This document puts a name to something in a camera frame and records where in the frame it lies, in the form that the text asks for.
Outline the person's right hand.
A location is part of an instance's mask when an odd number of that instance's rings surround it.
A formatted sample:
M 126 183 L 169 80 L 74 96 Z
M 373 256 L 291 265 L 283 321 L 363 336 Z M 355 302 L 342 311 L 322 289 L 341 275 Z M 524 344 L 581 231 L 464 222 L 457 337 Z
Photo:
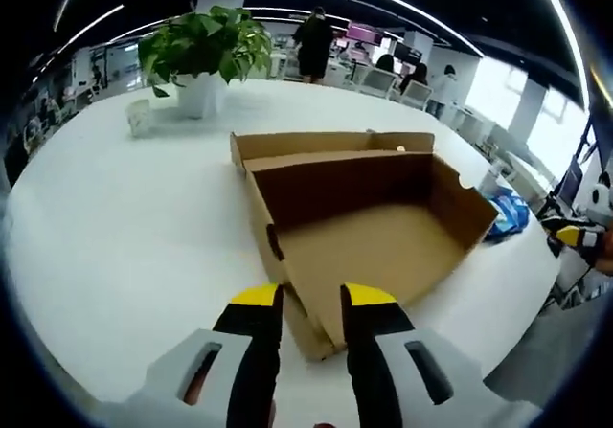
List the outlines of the person's right hand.
M 608 229 L 603 234 L 602 248 L 595 262 L 595 269 L 605 276 L 613 276 L 613 231 Z

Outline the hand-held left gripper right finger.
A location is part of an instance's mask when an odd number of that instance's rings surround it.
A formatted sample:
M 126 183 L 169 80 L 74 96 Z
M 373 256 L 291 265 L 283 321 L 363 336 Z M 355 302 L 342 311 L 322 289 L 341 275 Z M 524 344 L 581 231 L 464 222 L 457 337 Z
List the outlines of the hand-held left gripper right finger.
M 389 293 L 340 288 L 347 368 L 363 427 L 484 427 L 487 390 L 474 362 L 417 329 Z

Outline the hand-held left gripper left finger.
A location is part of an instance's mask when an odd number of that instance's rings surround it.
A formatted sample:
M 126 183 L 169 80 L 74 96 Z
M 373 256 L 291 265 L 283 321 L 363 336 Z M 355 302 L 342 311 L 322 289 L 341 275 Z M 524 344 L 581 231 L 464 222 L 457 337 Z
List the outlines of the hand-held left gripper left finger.
M 280 370 L 283 288 L 248 288 L 146 375 L 147 427 L 267 427 Z

